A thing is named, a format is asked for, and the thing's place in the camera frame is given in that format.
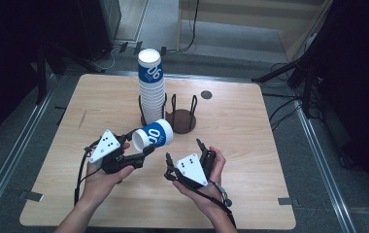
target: brown round base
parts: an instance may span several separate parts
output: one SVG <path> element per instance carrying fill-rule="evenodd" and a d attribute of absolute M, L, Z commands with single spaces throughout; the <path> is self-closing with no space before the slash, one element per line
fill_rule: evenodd
<path fill-rule="evenodd" d="M 175 122 L 173 122 L 173 113 L 166 113 L 166 120 L 172 125 L 173 131 L 178 134 L 186 134 L 196 126 L 196 117 L 191 116 L 188 110 L 176 110 Z"/>

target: human arm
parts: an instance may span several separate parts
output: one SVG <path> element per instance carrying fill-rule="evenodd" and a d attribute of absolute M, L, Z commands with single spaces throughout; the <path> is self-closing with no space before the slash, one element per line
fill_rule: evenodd
<path fill-rule="evenodd" d="M 220 150 L 209 147 L 210 150 L 216 153 L 216 160 L 214 162 L 212 173 L 210 176 L 210 180 L 214 183 L 221 183 L 221 172 L 223 171 L 224 164 L 226 163 L 226 159 Z M 235 226 L 232 224 L 230 218 L 227 216 L 227 213 L 217 204 L 212 202 L 211 200 L 197 194 L 196 192 L 188 189 L 183 184 L 178 181 L 174 181 L 173 185 L 178 189 L 178 191 L 189 197 L 199 210 L 206 215 L 206 217 L 210 220 L 212 225 L 214 226 L 216 232 L 221 233 L 231 233 L 237 232 Z M 213 183 L 209 183 L 206 186 L 202 186 L 198 189 L 198 191 L 214 197 L 217 200 L 221 200 L 221 193 L 215 187 Z"/>
<path fill-rule="evenodd" d="M 128 143 L 123 145 L 124 150 L 129 147 Z M 87 174 L 94 173 L 96 170 L 96 163 L 90 164 L 87 162 Z M 133 171 L 133 166 L 127 166 L 114 174 L 106 174 L 103 170 L 99 170 L 87 177 L 84 182 L 82 197 L 54 232 L 85 232 L 94 212 L 109 196 L 114 186 L 128 177 Z"/>

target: white triangular marker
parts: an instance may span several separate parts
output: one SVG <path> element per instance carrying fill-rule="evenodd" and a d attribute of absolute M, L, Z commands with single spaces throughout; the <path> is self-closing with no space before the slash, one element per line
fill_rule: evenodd
<path fill-rule="evenodd" d="M 176 167 L 182 172 L 182 175 L 194 182 L 200 183 L 204 186 L 208 184 L 202 165 L 200 164 L 196 153 L 177 161 Z"/>
<path fill-rule="evenodd" d="M 93 155 L 89 159 L 90 163 L 96 162 L 119 147 L 120 143 L 116 139 L 115 135 L 113 135 L 109 129 L 106 129 L 105 133 L 100 139 L 99 144 L 94 150 Z"/>

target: blue cup logo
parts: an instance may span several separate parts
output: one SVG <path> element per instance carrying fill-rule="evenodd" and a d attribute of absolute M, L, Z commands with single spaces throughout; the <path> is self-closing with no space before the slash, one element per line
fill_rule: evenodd
<path fill-rule="evenodd" d="M 154 67 L 144 67 L 139 64 L 139 79 L 144 83 L 157 83 L 163 78 L 161 63 Z"/>
<path fill-rule="evenodd" d="M 143 127 L 142 130 L 148 135 L 151 144 L 154 144 L 157 148 L 166 144 L 166 132 L 159 123 L 154 122 L 149 124 Z"/>

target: hand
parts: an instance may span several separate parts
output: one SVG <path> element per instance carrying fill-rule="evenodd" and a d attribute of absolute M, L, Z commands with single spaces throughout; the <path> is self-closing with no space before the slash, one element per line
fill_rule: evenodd
<path fill-rule="evenodd" d="M 125 143 L 122 146 L 123 150 L 126 150 L 129 147 L 129 143 Z M 96 163 L 87 162 L 86 174 L 94 173 L 96 170 Z M 133 171 L 133 166 L 127 166 L 114 174 L 106 174 L 102 169 L 100 169 L 98 172 L 85 179 L 84 193 L 81 200 L 84 199 L 89 202 L 94 202 L 93 204 L 99 206 L 109 196 L 114 186 L 129 176 Z"/>
<path fill-rule="evenodd" d="M 224 167 L 224 164 L 226 163 L 226 159 L 224 158 L 220 150 L 214 147 L 209 147 L 209 150 L 212 150 L 216 153 L 216 160 L 213 164 L 210 180 L 214 183 L 221 184 L 221 172 L 223 171 L 223 167 Z M 179 190 L 181 194 L 192 199 L 194 203 L 197 205 L 197 207 L 199 208 L 199 210 L 206 216 L 216 213 L 217 211 L 221 211 L 221 207 L 219 207 L 217 204 L 213 203 L 211 200 L 205 197 L 200 196 L 199 194 L 193 192 L 192 190 L 186 188 L 180 182 L 174 181 L 173 185 Z M 212 196 L 216 198 L 218 201 L 221 202 L 221 193 L 218 191 L 218 189 L 215 187 L 213 183 L 209 183 L 207 186 L 202 186 L 198 190 L 208 196 Z"/>

